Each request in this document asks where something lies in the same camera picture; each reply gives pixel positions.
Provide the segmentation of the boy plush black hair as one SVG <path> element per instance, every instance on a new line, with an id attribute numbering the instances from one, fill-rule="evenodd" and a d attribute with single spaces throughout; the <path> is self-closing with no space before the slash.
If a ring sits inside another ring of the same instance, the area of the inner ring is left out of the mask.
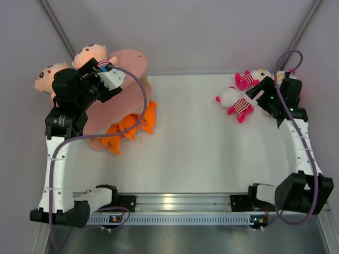
<path id="1" fill-rule="evenodd" d="M 51 102 L 55 97 L 55 92 L 52 88 L 52 82 L 54 81 L 54 75 L 63 70 L 67 69 L 68 65 L 65 62 L 53 63 L 40 71 L 34 82 L 34 88 L 40 92 L 46 93 L 50 96 Z"/>

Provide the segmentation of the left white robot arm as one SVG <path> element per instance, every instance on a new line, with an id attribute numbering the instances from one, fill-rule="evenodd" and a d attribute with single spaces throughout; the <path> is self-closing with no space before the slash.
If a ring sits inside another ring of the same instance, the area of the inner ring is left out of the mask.
<path id="1" fill-rule="evenodd" d="M 88 200 L 73 198 L 74 162 L 88 120 L 86 111 L 122 92 L 124 72 L 103 66 L 94 58 L 79 69 L 66 68 L 54 74 L 54 106 L 45 119 L 47 169 L 42 198 L 30 212 L 30 220 L 83 228 L 90 216 Z"/>

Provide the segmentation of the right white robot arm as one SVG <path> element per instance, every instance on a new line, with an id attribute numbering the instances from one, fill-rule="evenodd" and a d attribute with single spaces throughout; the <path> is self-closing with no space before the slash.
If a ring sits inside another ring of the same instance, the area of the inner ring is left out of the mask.
<path id="1" fill-rule="evenodd" d="M 260 210 L 266 203 L 278 210 L 317 215 L 322 210 L 333 188 L 333 180 L 325 177 L 314 158 L 308 135 L 308 115 L 299 107 L 302 82 L 286 77 L 276 86 L 265 77 L 246 94 L 277 123 L 286 149 L 288 177 L 278 186 L 255 183 L 249 187 L 248 206 Z"/>

